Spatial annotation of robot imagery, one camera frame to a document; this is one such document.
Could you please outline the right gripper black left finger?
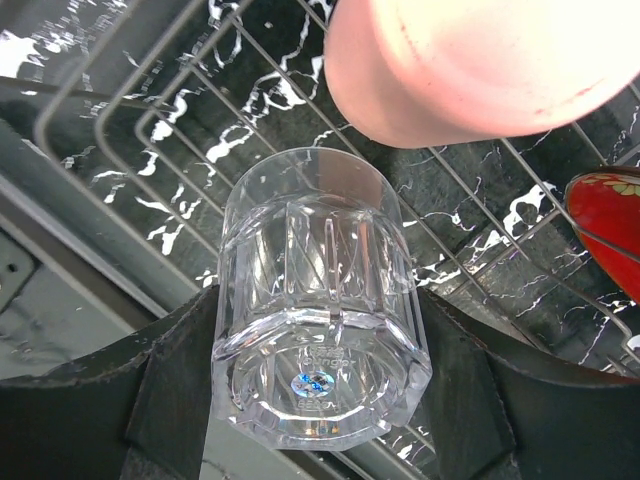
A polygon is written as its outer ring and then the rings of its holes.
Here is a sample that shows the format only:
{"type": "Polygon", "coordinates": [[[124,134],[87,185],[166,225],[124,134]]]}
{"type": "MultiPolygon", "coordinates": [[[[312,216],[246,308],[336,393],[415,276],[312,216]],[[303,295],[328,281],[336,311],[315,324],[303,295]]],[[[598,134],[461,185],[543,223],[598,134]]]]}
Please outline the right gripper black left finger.
{"type": "Polygon", "coordinates": [[[2,478],[198,478],[218,295],[45,375],[2,380],[2,478]]]}

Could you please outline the red floral plate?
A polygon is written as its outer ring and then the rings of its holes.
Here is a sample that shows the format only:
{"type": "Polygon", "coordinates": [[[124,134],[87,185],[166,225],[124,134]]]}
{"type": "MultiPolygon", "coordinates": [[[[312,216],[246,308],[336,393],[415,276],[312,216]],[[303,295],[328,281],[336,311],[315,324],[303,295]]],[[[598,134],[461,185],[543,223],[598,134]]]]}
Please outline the red floral plate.
{"type": "Polygon", "coordinates": [[[566,209],[585,248],[634,301],[639,301],[639,169],[609,166],[575,177],[566,209]]]}

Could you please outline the pink plastic cup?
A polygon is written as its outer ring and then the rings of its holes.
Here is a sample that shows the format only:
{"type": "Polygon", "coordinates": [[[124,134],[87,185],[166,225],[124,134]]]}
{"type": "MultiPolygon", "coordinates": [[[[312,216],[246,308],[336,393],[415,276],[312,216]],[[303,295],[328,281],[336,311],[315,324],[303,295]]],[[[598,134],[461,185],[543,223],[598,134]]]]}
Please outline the pink plastic cup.
{"type": "Polygon", "coordinates": [[[635,1],[340,1],[324,43],[340,113],[422,148],[541,133],[639,73],[635,1]]]}

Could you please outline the clear faceted glass tumbler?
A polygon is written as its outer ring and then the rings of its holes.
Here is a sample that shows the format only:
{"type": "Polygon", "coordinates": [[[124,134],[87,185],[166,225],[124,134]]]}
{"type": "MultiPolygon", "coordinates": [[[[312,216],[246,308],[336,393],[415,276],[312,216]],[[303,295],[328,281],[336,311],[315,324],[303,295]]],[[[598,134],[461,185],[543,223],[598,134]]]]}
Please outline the clear faceted glass tumbler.
{"type": "Polygon", "coordinates": [[[432,377],[399,199],[370,163],[295,148],[232,189],[212,412],[273,449],[344,451],[406,425],[432,377]]]}

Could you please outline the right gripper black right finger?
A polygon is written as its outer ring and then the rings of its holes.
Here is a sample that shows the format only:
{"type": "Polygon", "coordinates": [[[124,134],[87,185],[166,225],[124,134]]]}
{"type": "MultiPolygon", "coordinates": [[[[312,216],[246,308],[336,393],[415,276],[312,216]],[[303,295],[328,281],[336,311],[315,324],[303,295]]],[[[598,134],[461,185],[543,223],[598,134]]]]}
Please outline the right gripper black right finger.
{"type": "Polygon", "coordinates": [[[581,367],[419,292],[443,479],[636,479],[639,381],[581,367]]]}

